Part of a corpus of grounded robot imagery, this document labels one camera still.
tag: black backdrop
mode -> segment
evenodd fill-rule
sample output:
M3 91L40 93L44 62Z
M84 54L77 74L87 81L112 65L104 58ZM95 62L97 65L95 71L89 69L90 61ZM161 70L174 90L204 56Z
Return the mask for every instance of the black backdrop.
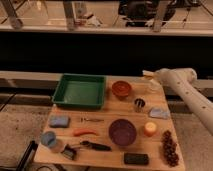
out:
M0 70L139 76L192 67L213 76L213 38L0 32Z

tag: purple bowl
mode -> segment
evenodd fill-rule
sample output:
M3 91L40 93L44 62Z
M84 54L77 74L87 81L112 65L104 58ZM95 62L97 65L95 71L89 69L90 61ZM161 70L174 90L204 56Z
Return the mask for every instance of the purple bowl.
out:
M109 137L119 146L131 145L137 136L135 126L126 119L115 120L109 127Z

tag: black object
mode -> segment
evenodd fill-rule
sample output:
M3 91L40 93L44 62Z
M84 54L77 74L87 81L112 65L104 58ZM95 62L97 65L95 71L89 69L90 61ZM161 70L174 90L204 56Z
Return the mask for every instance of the black object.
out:
M135 99L135 105L137 106L137 107L144 107L145 106L145 101L143 100L143 99L141 99L141 98L137 98L137 99Z
M64 169L63 166L60 165L60 164L53 164L53 165L58 169L58 171L67 171L67 170Z
M26 163L28 157L30 156L32 150L36 151L37 148L38 148L38 144L36 144L35 141L30 141L30 144L28 145L21 161L19 162L19 165L17 166L16 171L22 171L23 170L25 163Z
M128 21L126 26L146 27L146 21L154 18L157 14L158 3L160 0L121 0L118 14L126 15L132 21ZM175 8L198 7L199 0L173 0L166 9L164 25L175 14Z
M74 160L77 155L77 151L75 149L69 147L69 145L66 145L64 150L61 152L61 154L63 154L64 157L66 157L70 160Z
M85 147L89 147L91 149L94 149L94 150L111 151L111 147L109 147L107 145L103 145L103 144L92 143L92 142L89 142L89 141L82 141L80 144L85 146Z
M125 164L148 165L149 156L147 154L124 153Z

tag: wooden bowl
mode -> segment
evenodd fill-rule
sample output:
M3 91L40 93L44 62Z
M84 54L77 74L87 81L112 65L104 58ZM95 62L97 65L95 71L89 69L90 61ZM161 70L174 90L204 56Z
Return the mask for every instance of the wooden bowl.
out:
M112 85L112 92L119 99L124 99L130 95L132 91L131 85L126 81L116 81Z

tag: small bowl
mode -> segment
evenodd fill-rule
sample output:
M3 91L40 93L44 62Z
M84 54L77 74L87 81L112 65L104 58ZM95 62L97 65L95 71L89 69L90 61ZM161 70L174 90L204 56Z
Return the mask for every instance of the small bowl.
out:
M56 146L57 139L56 135L53 131L47 131L41 135L41 144L48 147L53 148Z
M119 146L131 145L137 136L135 126L126 119L115 120L109 127L109 137Z
M120 99L126 98L132 91L131 85L126 81L116 81L112 85L112 92Z

